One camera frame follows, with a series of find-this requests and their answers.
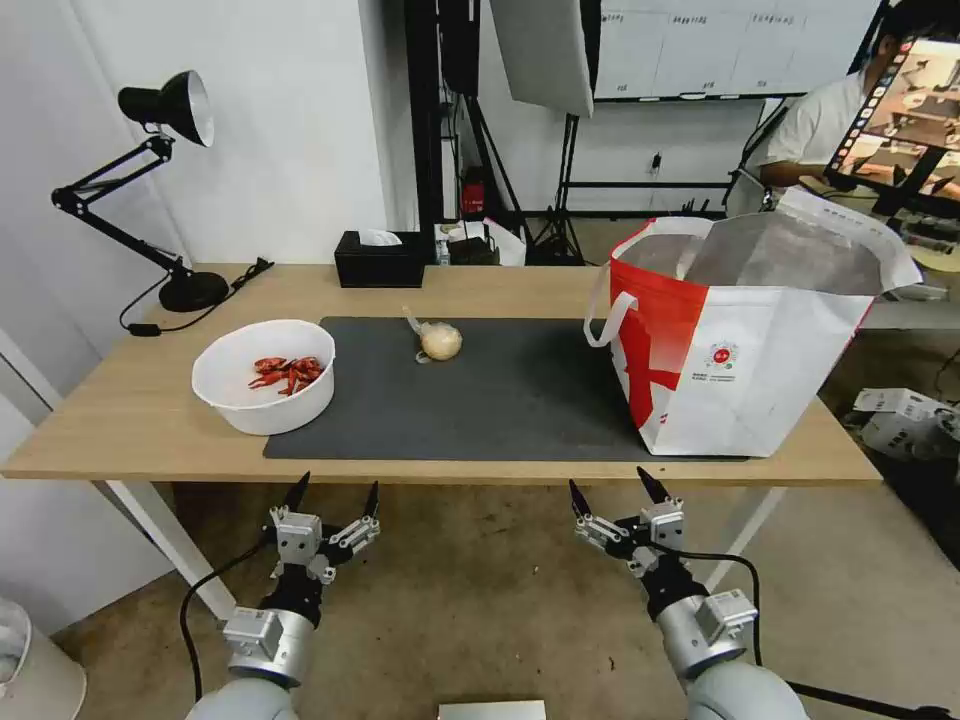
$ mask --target white bowl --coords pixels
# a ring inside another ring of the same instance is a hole
[[[313,355],[323,372],[310,385],[280,395],[283,381],[251,390],[257,375],[253,363],[264,357],[301,358]],[[333,337],[304,320],[268,320],[247,325],[215,340],[193,363],[194,394],[241,432],[276,435],[306,425],[333,398]]]

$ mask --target garlic bulb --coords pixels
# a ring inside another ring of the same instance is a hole
[[[406,305],[403,307],[403,314],[413,331],[420,336],[423,351],[417,353],[417,362],[449,360],[460,352],[463,336],[453,325],[444,322],[418,322]]]
[[[447,323],[421,323],[420,345],[433,360],[449,360],[463,344],[460,331]]]

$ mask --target desk lamp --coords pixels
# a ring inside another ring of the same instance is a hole
[[[163,132],[164,125],[197,145],[213,144],[213,115],[203,81],[195,71],[187,70],[174,75],[159,90],[125,87],[117,96],[117,102],[121,112],[140,123],[150,137],[72,185],[54,190],[53,204],[166,270],[169,281],[160,288],[160,304],[165,309],[192,312],[218,305],[229,292],[226,280],[216,273],[194,272],[184,267],[182,257],[133,237],[90,209],[100,198],[170,161],[174,139]],[[147,152],[155,155],[147,164],[123,177],[100,179]]]

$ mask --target lamp base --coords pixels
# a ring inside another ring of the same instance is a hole
[[[160,305],[171,312],[194,312],[223,302],[230,292],[216,273],[176,273],[160,288]]]

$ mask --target black lamp shade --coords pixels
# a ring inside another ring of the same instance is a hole
[[[159,90],[123,88],[117,102],[123,114],[134,122],[169,125],[197,145],[213,145],[210,100],[194,70],[174,75]]]

